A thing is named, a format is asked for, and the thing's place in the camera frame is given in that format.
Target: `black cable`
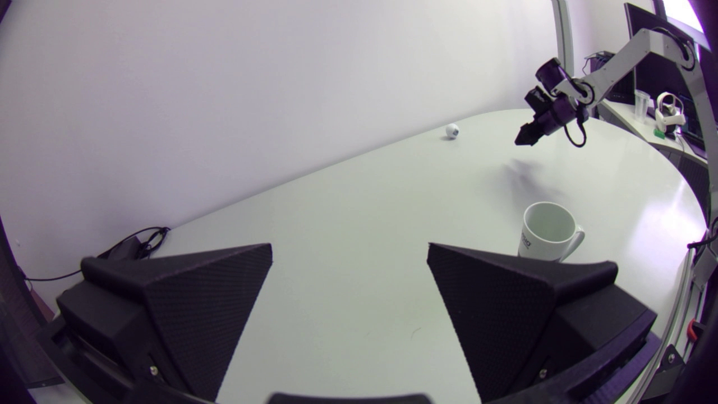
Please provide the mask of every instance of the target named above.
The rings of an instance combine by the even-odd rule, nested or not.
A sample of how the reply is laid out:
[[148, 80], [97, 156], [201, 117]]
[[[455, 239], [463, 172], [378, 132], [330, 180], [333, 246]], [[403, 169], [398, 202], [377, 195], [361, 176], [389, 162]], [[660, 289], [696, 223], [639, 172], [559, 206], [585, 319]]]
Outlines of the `black cable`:
[[[135, 237], [137, 234], [144, 233], [145, 231], [148, 231], [148, 230], [164, 231], [164, 233], [166, 234], [166, 233], [167, 233], [168, 231], [170, 231], [171, 229], [170, 229], [169, 227], [152, 226], [152, 227], [147, 227], [147, 228], [142, 229], [142, 230], [135, 231], [133, 234], [130, 234], [129, 236], [127, 236], [127, 237], [125, 237], [124, 239], [122, 239], [119, 243], [117, 243], [117, 244], [113, 245], [112, 247], [110, 247], [110, 249], [109, 249], [108, 251], [112, 251], [113, 249], [115, 249], [115, 248], [117, 248], [117, 247], [120, 247], [120, 245], [122, 245], [122, 243], [126, 242], [127, 240], [131, 239], [132, 237]], [[156, 234], [157, 234], [157, 233], [152, 234], [152, 235], [150, 236], [150, 240], [152, 240], [152, 238], [153, 238]]]
[[66, 274], [66, 275], [63, 275], [63, 276], [58, 276], [58, 277], [41, 277], [41, 278], [26, 277], [25, 280], [31, 280], [32, 282], [49, 282], [49, 281], [51, 281], [51, 280], [58, 280], [58, 279], [66, 278], [66, 277], [71, 277], [71, 276], [73, 276], [73, 275], [76, 275], [76, 274], [80, 273], [80, 271], [81, 271], [81, 270], [76, 270], [76, 271], [71, 272], [71, 273], [69, 273], [69, 274]]
[[[164, 241], [164, 238], [165, 238], [165, 236], [167, 235], [167, 232], [171, 230], [169, 227], [152, 226], [152, 227], [147, 227], [146, 229], [142, 229], [142, 230], [139, 230], [139, 231], [135, 231], [133, 234], [130, 234], [129, 236], [127, 236], [127, 237], [125, 237], [124, 239], [122, 239], [122, 241], [120, 241], [119, 243], [113, 245], [108, 251], [112, 251], [113, 249], [119, 247], [122, 243], [126, 242], [127, 240], [131, 239], [132, 237], [136, 236], [137, 234], [143, 233], [143, 232], [148, 231], [148, 230], [155, 230], [155, 229], [156, 229], [157, 231], [154, 232], [154, 233], [149, 237], [149, 239], [148, 239], [146, 242], [140, 244], [139, 251], [138, 251], [137, 255], [135, 256], [135, 259], [139, 260], [139, 259], [141, 259], [141, 258], [149, 257], [149, 255], [150, 255], [152, 252], [154, 252], [155, 250], [157, 250], [157, 249], [159, 248], [159, 246], [162, 245], [162, 242]], [[150, 245], [150, 242], [151, 242], [156, 236], [158, 236], [158, 235], [162, 235], [162, 238], [159, 240], [159, 242], [157, 243], [157, 245], [155, 245], [155, 246]], [[58, 277], [35, 278], [35, 277], [27, 277], [24, 273], [23, 273], [23, 276], [25, 276], [25, 280], [29, 280], [29, 281], [34, 281], [34, 282], [49, 282], [49, 281], [52, 281], [52, 280], [60, 280], [60, 279], [66, 278], [66, 277], [71, 277], [71, 276], [76, 275], [76, 274], [78, 274], [78, 273], [80, 273], [80, 272], [82, 272], [82, 270], [76, 270], [76, 271], [71, 272], [71, 273], [69, 273], [69, 274], [62, 275], [62, 276], [58, 276]]]
[[[716, 223], [718, 223], [718, 217], [713, 219], [713, 223], [711, 224], [711, 228], [710, 228], [711, 233], [714, 232], [714, 227], [715, 227]], [[712, 236], [710, 236], [707, 239], [702, 240], [700, 242], [690, 243], [686, 247], [688, 247], [688, 249], [702, 247], [704, 245], [711, 244], [712, 242], [716, 241], [716, 239], [718, 239], [718, 232], [714, 232], [714, 234]]]
[[566, 137], [569, 138], [569, 142], [571, 142], [572, 145], [574, 145], [576, 147], [583, 147], [586, 145], [586, 131], [583, 128], [581, 128], [581, 125], [579, 125], [579, 128], [581, 129], [581, 133], [583, 133], [583, 135], [584, 135], [584, 141], [581, 144], [574, 142], [574, 140], [571, 138], [571, 135], [569, 134], [569, 128], [567, 128], [566, 125], [564, 125], [564, 132], [566, 132]]

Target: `computer screen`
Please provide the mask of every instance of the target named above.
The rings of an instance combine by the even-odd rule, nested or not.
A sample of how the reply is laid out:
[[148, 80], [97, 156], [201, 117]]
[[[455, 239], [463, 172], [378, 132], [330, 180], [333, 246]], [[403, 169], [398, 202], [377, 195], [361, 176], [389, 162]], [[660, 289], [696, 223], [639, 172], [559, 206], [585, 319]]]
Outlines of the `computer screen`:
[[[651, 12], [629, 3], [625, 4], [625, 10], [628, 18], [628, 32], [631, 37], [642, 28], [664, 28], [678, 38], [689, 41], [691, 44], [694, 43], [693, 38], [685, 32]], [[636, 89], [645, 91], [653, 100], [656, 100], [665, 91], [676, 96], [690, 97], [688, 87], [676, 64], [662, 56], [653, 53], [646, 55], [635, 67], [634, 73]]]
[[706, 82], [708, 100], [713, 107], [713, 117], [718, 123], [718, 58], [715, 52], [705, 47], [699, 47], [698, 58], [700, 59], [703, 81]]

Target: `oval table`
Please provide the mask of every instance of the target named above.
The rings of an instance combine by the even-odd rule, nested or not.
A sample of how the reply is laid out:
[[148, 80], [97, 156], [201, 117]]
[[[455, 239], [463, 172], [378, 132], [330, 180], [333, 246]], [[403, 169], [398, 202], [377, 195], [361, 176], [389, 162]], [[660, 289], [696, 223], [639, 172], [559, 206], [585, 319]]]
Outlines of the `oval table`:
[[581, 149], [563, 131], [515, 146], [531, 115], [473, 116], [457, 122], [456, 140], [434, 129], [172, 230], [156, 257], [272, 243], [217, 401], [425, 392], [436, 404], [478, 403], [428, 243], [515, 254], [537, 201], [566, 206], [586, 231], [567, 262], [616, 261], [616, 283], [658, 314], [662, 335], [686, 244], [705, 226], [690, 187], [650, 145], [595, 119]]

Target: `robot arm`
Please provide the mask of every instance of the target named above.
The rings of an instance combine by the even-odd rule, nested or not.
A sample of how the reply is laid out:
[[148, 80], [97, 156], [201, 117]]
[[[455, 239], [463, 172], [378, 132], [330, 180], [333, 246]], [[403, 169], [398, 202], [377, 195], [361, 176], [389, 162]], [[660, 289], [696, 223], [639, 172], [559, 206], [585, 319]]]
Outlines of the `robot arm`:
[[[693, 282], [703, 288], [718, 266], [718, 132], [703, 74], [690, 44], [668, 31], [642, 29], [603, 67], [578, 79], [569, 77], [558, 60], [550, 60], [536, 71], [536, 78], [548, 93], [537, 86], [526, 95], [526, 102], [536, 113], [531, 123], [521, 127], [515, 143], [534, 145], [542, 136], [563, 127], [574, 145], [583, 146], [586, 142], [583, 122], [588, 117], [587, 109], [601, 102], [613, 85], [650, 52], [675, 62], [681, 71], [695, 104], [706, 145], [710, 180], [709, 228], [706, 241], [692, 245], [707, 246], [693, 267]], [[583, 132], [582, 144], [574, 142], [566, 129], [566, 124], [573, 119], [578, 119]]]
[[700, 90], [708, 102], [700, 68], [695, 68], [697, 64], [692, 47], [670, 32], [642, 29], [608, 63], [583, 78], [569, 77], [556, 58], [542, 65], [536, 71], [536, 78], [548, 93], [537, 86], [526, 94], [525, 100], [536, 114], [533, 122], [521, 127], [515, 143], [533, 146], [542, 136], [549, 135], [561, 127], [566, 130], [566, 124], [573, 119], [578, 119], [579, 128], [584, 135], [584, 142], [577, 144], [570, 136], [569, 140], [575, 146], [582, 147], [586, 137], [582, 124], [588, 118], [587, 110], [601, 102], [614, 84], [628, 74], [650, 52], [677, 64], [684, 74], [684, 79], [689, 84], [691, 95], [694, 98], [698, 94], [694, 93], [689, 81], [700, 80], [703, 86]]

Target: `gray metal frame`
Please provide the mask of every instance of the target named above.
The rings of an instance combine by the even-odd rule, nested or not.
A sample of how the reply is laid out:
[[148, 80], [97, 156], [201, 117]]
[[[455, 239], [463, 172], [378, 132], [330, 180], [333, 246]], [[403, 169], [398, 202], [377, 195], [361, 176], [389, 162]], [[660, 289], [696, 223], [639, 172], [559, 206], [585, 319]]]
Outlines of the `gray metal frame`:
[[[614, 84], [626, 73], [630, 72], [650, 52], [676, 63], [693, 98], [708, 155], [711, 202], [708, 223], [710, 225], [718, 218], [718, 188], [716, 187], [716, 182], [718, 181], [718, 132], [716, 131], [715, 117], [708, 100], [706, 84], [703, 81], [703, 73], [696, 59], [695, 50], [691, 49], [688, 60], [684, 60], [681, 47], [676, 44], [673, 38], [660, 32], [642, 29], [603, 67], [583, 78], [577, 79], [576, 83], [588, 93], [587, 96], [583, 96], [578, 92], [568, 80], [563, 80], [552, 90], [561, 91], [573, 99], [581, 101], [587, 105], [588, 109], [591, 109], [601, 102]], [[712, 230], [707, 229], [708, 237], [712, 234]], [[693, 274], [691, 278], [693, 283], [702, 290], [717, 264], [718, 240], [708, 246], [698, 262], [692, 267]]]

